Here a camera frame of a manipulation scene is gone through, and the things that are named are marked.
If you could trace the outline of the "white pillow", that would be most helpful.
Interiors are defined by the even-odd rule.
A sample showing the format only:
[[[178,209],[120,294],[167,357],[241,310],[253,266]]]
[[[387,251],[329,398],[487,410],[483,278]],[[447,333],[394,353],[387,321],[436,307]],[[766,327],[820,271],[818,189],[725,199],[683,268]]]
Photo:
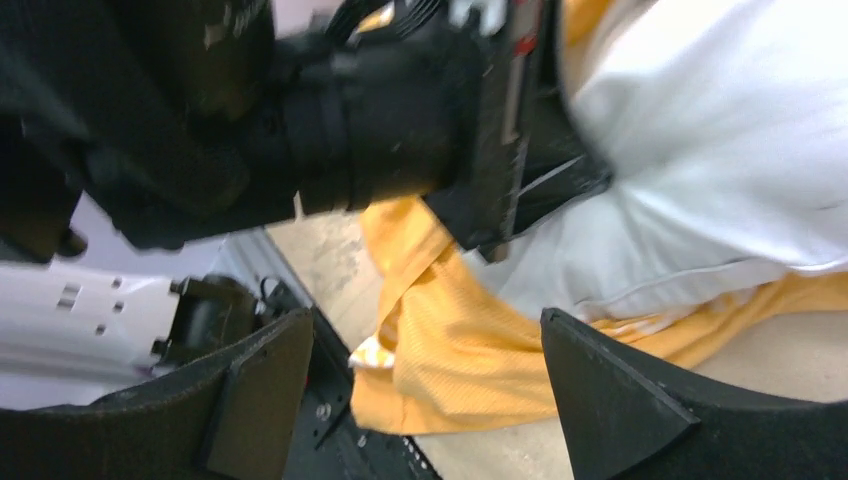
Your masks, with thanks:
[[[535,316],[682,313],[788,274],[847,268],[847,5],[616,6],[571,109],[603,193],[465,262]]]

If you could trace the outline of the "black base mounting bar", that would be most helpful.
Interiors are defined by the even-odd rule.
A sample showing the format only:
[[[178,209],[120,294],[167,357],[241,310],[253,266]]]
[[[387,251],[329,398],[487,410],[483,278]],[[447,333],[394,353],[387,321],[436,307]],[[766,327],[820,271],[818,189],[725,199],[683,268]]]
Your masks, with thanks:
[[[410,437],[362,429],[350,408],[349,350],[317,306],[306,387],[284,473],[293,480],[438,480]]]

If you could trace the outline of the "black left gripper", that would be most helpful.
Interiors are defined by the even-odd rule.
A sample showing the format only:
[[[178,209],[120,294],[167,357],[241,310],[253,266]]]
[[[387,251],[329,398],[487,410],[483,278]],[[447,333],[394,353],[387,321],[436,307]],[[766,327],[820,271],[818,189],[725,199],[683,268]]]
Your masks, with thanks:
[[[283,97],[300,213],[418,196],[463,249],[497,262],[532,225],[609,186],[556,73],[562,2],[510,1],[490,36],[480,7],[454,26],[443,1],[359,32],[374,8],[349,1],[318,22],[316,54]]]

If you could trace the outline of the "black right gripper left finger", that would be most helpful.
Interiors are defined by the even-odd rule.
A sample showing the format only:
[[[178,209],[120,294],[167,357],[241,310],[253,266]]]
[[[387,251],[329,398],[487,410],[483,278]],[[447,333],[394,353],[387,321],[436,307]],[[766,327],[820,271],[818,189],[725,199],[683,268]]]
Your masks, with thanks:
[[[279,479],[305,388],[313,316],[88,406],[1,414],[5,479]]]

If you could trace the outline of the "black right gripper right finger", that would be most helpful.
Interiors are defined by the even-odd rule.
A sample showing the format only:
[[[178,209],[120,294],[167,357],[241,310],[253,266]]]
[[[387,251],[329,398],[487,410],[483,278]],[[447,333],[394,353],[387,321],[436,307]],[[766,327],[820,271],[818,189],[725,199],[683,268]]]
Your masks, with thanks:
[[[843,479],[847,404],[751,391],[541,316],[543,353],[580,480]]]

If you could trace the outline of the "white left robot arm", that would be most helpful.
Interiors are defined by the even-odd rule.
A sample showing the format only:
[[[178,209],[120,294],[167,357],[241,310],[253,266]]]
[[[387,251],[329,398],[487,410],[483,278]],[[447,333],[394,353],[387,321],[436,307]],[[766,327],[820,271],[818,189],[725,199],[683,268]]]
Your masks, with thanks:
[[[83,197],[140,250],[423,200],[490,262],[612,172],[564,104],[560,1],[1,5],[1,399],[86,404],[259,329],[221,277],[65,269]]]

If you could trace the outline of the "orange Mickey Mouse pillowcase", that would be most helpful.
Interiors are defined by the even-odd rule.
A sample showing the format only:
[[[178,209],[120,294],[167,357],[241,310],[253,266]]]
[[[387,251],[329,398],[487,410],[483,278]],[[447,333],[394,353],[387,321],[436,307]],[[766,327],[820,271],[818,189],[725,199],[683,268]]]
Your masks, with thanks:
[[[653,1],[564,5],[556,73],[571,114],[586,54],[612,10],[627,2],[644,7]],[[459,250],[420,199],[371,206],[361,227],[384,284],[376,330],[349,358],[359,425],[392,434],[443,434],[554,416],[541,345],[544,308],[535,316],[521,313],[484,287],[465,262],[470,253]],[[817,366],[826,376],[847,371],[847,268],[814,277],[788,274],[682,313],[576,318],[684,368],[731,346],[722,371],[735,377],[759,371],[763,385]]]

